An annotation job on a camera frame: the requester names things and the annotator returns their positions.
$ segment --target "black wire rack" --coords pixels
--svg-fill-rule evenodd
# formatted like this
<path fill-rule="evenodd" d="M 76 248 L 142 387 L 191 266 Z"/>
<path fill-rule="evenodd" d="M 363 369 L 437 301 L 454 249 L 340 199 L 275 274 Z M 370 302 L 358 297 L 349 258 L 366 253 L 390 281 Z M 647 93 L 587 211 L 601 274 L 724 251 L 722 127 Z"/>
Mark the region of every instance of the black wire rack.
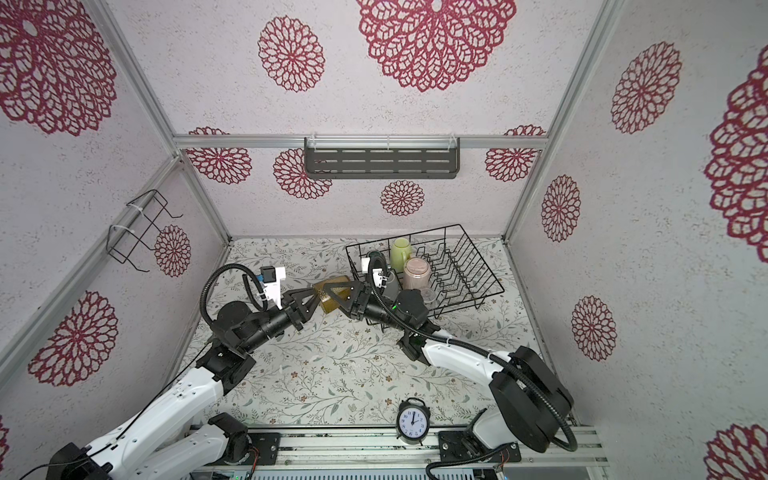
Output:
<path fill-rule="evenodd" d="M 151 195 L 152 197 L 151 197 L 151 198 L 150 198 L 150 199 L 147 201 L 147 203 L 146 203 L 146 206 L 145 206 L 145 207 L 140 207 L 140 206 L 138 206 L 136 203 L 137 203 L 139 200 L 142 200 L 143 198 L 145 198 L 147 195 Z M 151 202 L 152 202 L 152 200 L 156 201 L 156 202 L 157 202 L 157 203 L 160 205 L 160 209 L 157 211 L 157 213 L 154 215 L 154 217 L 150 218 L 150 217 L 147 215 L 147 211 L 146 211 L 146 210 L 147 210 L 147 208 L 149 208 L 149 206 L 151 205 Z M 147 191 L 145 191 L 144 193 L 142 193 L 142 194 L 141 194 L 141 195 L 139 195 L 138 197 L 134 198 L 133 200 L 131 200 L 130 202 L 128 202 L 128 203 L 127 203 L 127 204 L 125 204 L 125 205 L 126 205 L 126 207 L 133 207 L 133 208 L 135 208 L 136 210 L 138 210 L 138 211 L 139 211 L 139 213 L 141 213 L 141 215 L 140 215 L 140 216 L 138 216 L 138 215 L 137 215 L 137 216 L 136 216 L 136 217 L 135 217 L 135 218 L 134 218 L 134 219 L 133 219 L 133 220 L 132 220 L 132 221 L 131 221 L 131 222 L 130 222 L 128 225 L 110 225 L 110 226 L 109 226 L 109 230 L 107 230 L 107 245 L 106 245 L 107 254 L 108 254 L 110 257 L 112 257 L 112 258 L 114 258 L 115 260 L 117 260 L 118 262 L 120 262 L 120 263 L 126 263 L 126 262 L 128 262 L 128 263 L 130 263 L 130 264 L 132 265 L 132 267 L 133 267 L 133 268 L 135 268 L 136 270 L 138 270 L 138 271 L 140 271 L 140 272 L 144 272 L 144 273 L 146 273 L 146 272 L 149 272 L 149 270 L 142 270 L 141 268 L 139 268 L 138 266 L 136 266 L 136 264 L 135 264 L 135 263 L 133 263 L 133 261 L 132 261 L 132 260 L 131 260 L 131 258 L 130 258 L 131 254 L 134 252 L 134 250 L 136 250 L 136 247 L 138 247 L 138 246 L 139 246 L 139 243 L 140 243 L 141 245 L 144 245 L 144 246 L 147 248 L 147 250 L 150 250 L 150 251 L 153 251 L 153 252 L 155 251 L 155 249 L 154 249 L 153 247 L 150 247 L 149 245 L 147 245 L 147 244 L 144 242 L 144 235 L 146 235 L 146 234 L 147 234 L 147 232 L 148 232 L 148 231 L 149 231 L 149 230 L 150 230 L 152 227 L 154 227 L 154 228 L 155 228 L 155 230 L 157 230 L 157 232 L 158 232 L 158 233 L 160 233 L 160 232 L 162 231 L 162 230 L 161 230 L 161 229 L 160 229 L 160 228 L 157 226 L 157 224 L 156 224 L 155 222 L 157 221 L 157 218 L 158 218 L 158 217 L 159 217 L 159 216 L 160 216 L 160 215 L 161 215 L 163 212 L 165 212 L 166 214 L 168 214 L 168 216 L 169 216 L 170 218 L 180 218 L 180 217 L 183 217 L 183 216 L 184 216 L 184 214 L 181 214 L 181 215 L 172 215 L 172 214 L 171 214 L 171 213 L 168 211 L 168 209 L 166 208 L 166 207 L 167 207 L 167 205 L 168 205 L 168 200 L 166 200 L 166 199 L 165 199 L 165 197 L 163 197 L 163 194 L 161 194 L 159 191 L 157 191 L 157 190 L 154 190 L 154 189 L 153 189 L 153 190 L 147 190 Z M 147 225 L 147 228 L 145 228 L 145 229 L 144 229 L 144 231 L 141 233 L 141 235 L 137 235 L 137 234 L 136 234 L 136 230 L 134 230 L 134 229 L 132 229 L 132 228 L 131 228 L 131 227 L 133 226 L 133 224 L 136 222 L 136 220 L 138 220 L 138 218 L 139 218 L 139 217 L 144 217 L 144 218 L 146 218 L 147 220 L 149 220 L 149 224 Z M 118 238 L 118 239 L 117 239 L 117 240 L 114 242 L 114 245 L 112 244 L 112 241 L 111 241 L 111 240 L 112 240 L 112 235 L 113 235 L 113 232 L 114 232 L 114 231 L 116 231 L 116 230 L 123 230 L 123 231 L 125 231 L 125 232 L 128 232 L 128 233 L 129 233 L 129 234 L 130 234 L 130 235 L 131 235 L 133 238 L 135 238 L 135 239 L 136 239 L 136 243 L 134 243 L 134 245 L 131 247 L 131 249 L 128 251 L 128 253 L 127 253 L 127 254 L 126 254 L 126 253 L 122 253 L 120 250 L 118 250 L 118 243 L 120 242 L 120 238 Z"/>
<path fill-rule="evenodd" d="M 485 299 L 504 293 L 504 287 L 488 266 L 480 251 L 460 224 L 422 230 L 355 243 L 346 247 L 346 258 L 355 280 L 366 275 L 361 270 L 360 259 L 369 252 L 378 250 L 389 262 L 389 252 L 398 238 L 407 238 L 413 248 L 413 257 L 420 257 L 429 263 L 432 274 L 430 288 L 437 293 L 435 305 L 429 315 L 437 317 L 443 313 L 469 308 L 479 309 Z M 402 273 L 395 275 L 402 290 Z"/>

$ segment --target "clock face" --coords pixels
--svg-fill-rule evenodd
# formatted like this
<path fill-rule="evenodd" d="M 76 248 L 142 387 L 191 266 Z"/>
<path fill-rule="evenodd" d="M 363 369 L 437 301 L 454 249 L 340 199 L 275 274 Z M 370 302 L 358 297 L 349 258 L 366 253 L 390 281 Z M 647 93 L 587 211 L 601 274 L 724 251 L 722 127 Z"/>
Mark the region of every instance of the clock face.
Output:
<path fill-rule="evenodd" d="M 416 407 L 408 407 L 400 412 L 397 424 L 400 432 L 409 439 L 421 438 L 429 427 L 426 415 Z"/>

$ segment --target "wall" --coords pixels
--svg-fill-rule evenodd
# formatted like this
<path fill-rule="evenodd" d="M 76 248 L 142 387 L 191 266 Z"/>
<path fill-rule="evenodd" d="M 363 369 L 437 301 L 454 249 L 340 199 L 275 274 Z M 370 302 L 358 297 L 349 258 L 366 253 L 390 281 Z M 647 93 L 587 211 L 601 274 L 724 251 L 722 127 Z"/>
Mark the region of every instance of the wall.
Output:
<path fill-rule="evenodd" d="M 168 156 L 79 3 L 3 3 L 0 30 L 3 348 Z M 131 258 L 149 273 L 110 260 L 0 392 L 0 477 L 124 421 L 167 378 L 221 245 L 178 172 L 161 191 L 184 215 L 161 228 L 185 234 L 148 234 L 160 258 Z"/>
<path fill-rule="evenodd" d="M 111 7 L 180 134 L 544 134 L 601 0 L 403 4 Z M 498 235 L 534 159 L 464 150 L 454 180 L 387 188 L 309 180 L 301 150 L 190 156 L 233 235 L 331 237 L 451 223 Z"/>
<path fill-rule="evenodd" d="M 616 478 L 768 475 L 766 18 L 626 5 L 511 245 Z"/>

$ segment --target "yellow-green mug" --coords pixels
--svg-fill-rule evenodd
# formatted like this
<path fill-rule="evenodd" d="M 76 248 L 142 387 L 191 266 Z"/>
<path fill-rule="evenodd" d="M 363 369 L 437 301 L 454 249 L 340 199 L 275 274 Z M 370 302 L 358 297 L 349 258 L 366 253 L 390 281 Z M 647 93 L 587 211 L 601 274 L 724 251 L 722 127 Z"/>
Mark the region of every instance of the yellow-green mug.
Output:
<path fill-rule="evenodd" d="M 411 243 L 407 238 L 400 237 L 395 240 L 392 248 L 389 249 L 389 265 L 391 265 L 397 273 L 402 273 L 402 269 L 408 259 L 411 258 L 412 253 L 413 248 L 411 247 Z"/>

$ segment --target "black wire dish rack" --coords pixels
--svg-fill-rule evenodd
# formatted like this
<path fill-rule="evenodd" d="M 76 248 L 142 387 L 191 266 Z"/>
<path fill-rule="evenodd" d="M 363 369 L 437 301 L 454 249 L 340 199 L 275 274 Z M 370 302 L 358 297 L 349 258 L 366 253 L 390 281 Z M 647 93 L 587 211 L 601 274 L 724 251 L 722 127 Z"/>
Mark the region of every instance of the black wire dish rack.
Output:
<path fill-rule="evenodd" d="M 411 243 L 412 257 L 423 258 L 429 263 L 432 271 L 429 279 L 430 288 L 437 293 L 437 300 L 429 309 L 429 316 L 437 317 L 443 313 L 455 312 L 470 306 L 479 309 L 486 298 L 504 293 L 502 283 L 488 266 L 464 227 L 458 223 L 347 246 L 346 258 L 355 280 L 360 280 L 366 275 L 366 272 L 361 270 L 362 257 L 377 250 L 384 253 L 389 262 L 390 249 L 398 238 L 407 238 Z M 390 273 L 390 283 L 393 274 L 394 272 Z M 394 277 L 397 279 L 397 287 L 402 290 L 403 273 L 397 273 Z"/>

